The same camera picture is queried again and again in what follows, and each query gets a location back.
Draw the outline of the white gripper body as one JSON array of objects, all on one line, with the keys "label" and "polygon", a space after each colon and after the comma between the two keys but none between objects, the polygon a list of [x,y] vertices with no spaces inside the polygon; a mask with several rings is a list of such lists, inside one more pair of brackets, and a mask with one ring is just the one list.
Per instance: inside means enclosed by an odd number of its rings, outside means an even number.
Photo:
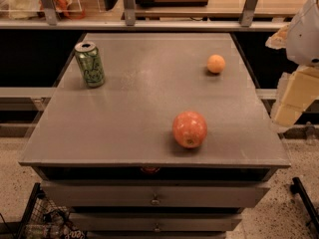
[{"label": "white gripper body", "polygon": [[303,66],[319,66],[319,0],[307,0],[291,20],[287,39],[287,58]]}]

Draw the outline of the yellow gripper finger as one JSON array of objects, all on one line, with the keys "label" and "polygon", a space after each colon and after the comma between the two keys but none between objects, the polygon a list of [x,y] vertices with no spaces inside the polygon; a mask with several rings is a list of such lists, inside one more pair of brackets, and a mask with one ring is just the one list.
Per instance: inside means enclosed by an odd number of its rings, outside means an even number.
[{"label": "yellow gripper finger", "polygon": [[288,25],[280,28],[276,33],[267,39],[265,46],[274,50],[285,49],[288,28]]}]

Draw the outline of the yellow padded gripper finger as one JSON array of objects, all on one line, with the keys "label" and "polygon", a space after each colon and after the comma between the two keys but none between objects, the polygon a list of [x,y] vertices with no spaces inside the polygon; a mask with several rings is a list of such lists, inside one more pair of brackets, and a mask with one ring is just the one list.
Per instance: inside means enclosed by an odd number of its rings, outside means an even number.
[{"label": "yellow padded gripper finger", "polygon": [[319,68],[299,66],[278,81],[276,101],[270,117],[273,123],[292,127],[319,97]]}]

